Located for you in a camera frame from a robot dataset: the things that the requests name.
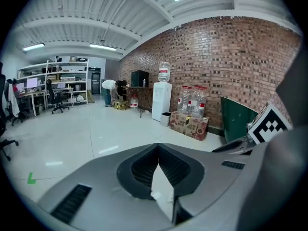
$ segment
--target white trash bin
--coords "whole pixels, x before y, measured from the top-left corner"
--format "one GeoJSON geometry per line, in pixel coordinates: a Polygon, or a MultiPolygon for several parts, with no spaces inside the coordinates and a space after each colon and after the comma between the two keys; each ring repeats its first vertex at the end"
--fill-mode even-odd
{"type": "Polygon", "coordinates": [[[162,116],[160,118],[160,124],[165,126],[165,127],[168,127],[169,126],[170,118],[171,118],[171,113],[170,112],[162,113],[162,116]]]}

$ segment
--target white water dispenser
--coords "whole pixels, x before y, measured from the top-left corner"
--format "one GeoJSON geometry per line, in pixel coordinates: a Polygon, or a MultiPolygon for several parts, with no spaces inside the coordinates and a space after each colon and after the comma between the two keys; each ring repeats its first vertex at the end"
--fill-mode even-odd
{"type": "Polygon", "coordinates": [[[162,113],[169,112],[172,85],[167,82],[154,83],[152,119],[160,121],[162,113]]]}

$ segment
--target white jacket on chair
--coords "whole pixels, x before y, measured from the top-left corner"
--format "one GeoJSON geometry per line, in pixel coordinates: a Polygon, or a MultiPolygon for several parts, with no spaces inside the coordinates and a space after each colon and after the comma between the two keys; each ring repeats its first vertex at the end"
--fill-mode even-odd
{"type": "Polygon", "coordinates": [[[16,97],[15,97],[14,92],[13,92],[13,85],[12,84],[9,85],[9,102],[11,102],[11,104],[12,104],[12,113],[13,113],[14,117],[18,117],[18,114],[19,114],[20,111],[19,111],[19,107],[18,107],[16,97]]]}

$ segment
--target plastic bottle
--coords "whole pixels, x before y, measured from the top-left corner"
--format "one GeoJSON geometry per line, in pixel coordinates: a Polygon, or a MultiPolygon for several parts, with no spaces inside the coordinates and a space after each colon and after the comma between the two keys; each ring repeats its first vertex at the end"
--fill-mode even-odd
{"type": "Polygon", "coordinates": [[[193,88],[192,87],[188,87],[188,92],[189,92],[189,100],[188,100],[188,108],[187,108],[187,114],[191,115],[192,114],[192,95],[193,95],[193,88]]]}
{"type": "Polygon", "coordinates": [[[167,62],[162,62],[158,69],[158,80],[160,82],[168,82],[170,79],[171,65],[167,62]]]}
{"type": "Polygon", "coordinates": [[[183,100],[183,91],[184,91],[184,88],[185,87],[187,87],[187,86],[182,86],[182,89],[181,89],[181,91],[180,91],[180,94],[179,94],[179,99],[178,99],[178,109],[177,109],[177,111],[178,112],[182,112],[182,106],[183,106],[183,102],[182,102],[182,100],[183,100]]]}
{"type": "Polygon", "coordinates": [[[193,114],[193,110],[197,104],[197,100],[196,100],[196,94],[197,92],[200,91],[200,86],[194,86],[194,89],[192,90],[192,104],[191,104],[191,108],[190,108],[190,114],[193,114]]]}
{"type": "Polygon", "coordinates": [[[136,95],[132,95],[131,99],[130,99],[130,104],[129,106],[133,109],[133,110],[138,110],[138,98],[136,95]]]}
{"type": "Polygon", "coordinates": [[[207,96],[205,92],[206,89],[206,87],[200,87],[200,91],[196,94],[197,104],[192,113],[194,117],[202,118],[204,115],[205,104],[207,101],[207,96]]]}
{"type": "Polygon", "coordinates": [[[184,87],[183,90],[183,95],[182,95],[182,109],[181,113],[183,114],[188,114],[189,113],[189,108],[188,108],[188,102],[191,98],[191,95],[188,91],[188,87],[184,87]]]}

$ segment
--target white metal shelving unit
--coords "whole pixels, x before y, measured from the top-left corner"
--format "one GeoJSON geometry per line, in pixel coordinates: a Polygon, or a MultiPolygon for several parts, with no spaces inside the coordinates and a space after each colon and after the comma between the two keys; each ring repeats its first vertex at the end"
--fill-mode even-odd
{"type": "Polygon", "coordinates": [[[88,73],[89,73],[89,62],[49,62],[49,60],[46,63],[42,64],[35,64],[27,67],[23,67],[18,70],[17,74],[17,81],[22,82],[23,80],[27,80],[29,78],[35,78],[39,77],[41,79],[44,79],[45,83],[41,84],[41,86],[45,87],[46,90],[46,81],[48,80],[48,76],[50,75],[65,75],[65,74],[77,74],[77,75],[86,75],[85,80],[82,81],[59,81],[59,82],[52,82],[52,84],[58,84],[58,83],[66,83],[66,84],[86,84],[86,90],[75,90],[73,93],[85,93],[86,94],[86,100],[83,102],[88,103],[88,73]],[[71,66],[71,67],[76,67],[76,66],[84,66],[86,67],[85,71],[59,71],[59,72],[49,72],[48,68],[51,67],[64,67],[64,66],[71,66]],[[45,67],[45,73],[39,73],[39,74],[33,74],[33,75],[28,75],[29,73],[33,71],[42,71],[42,69],[45,67]]]}

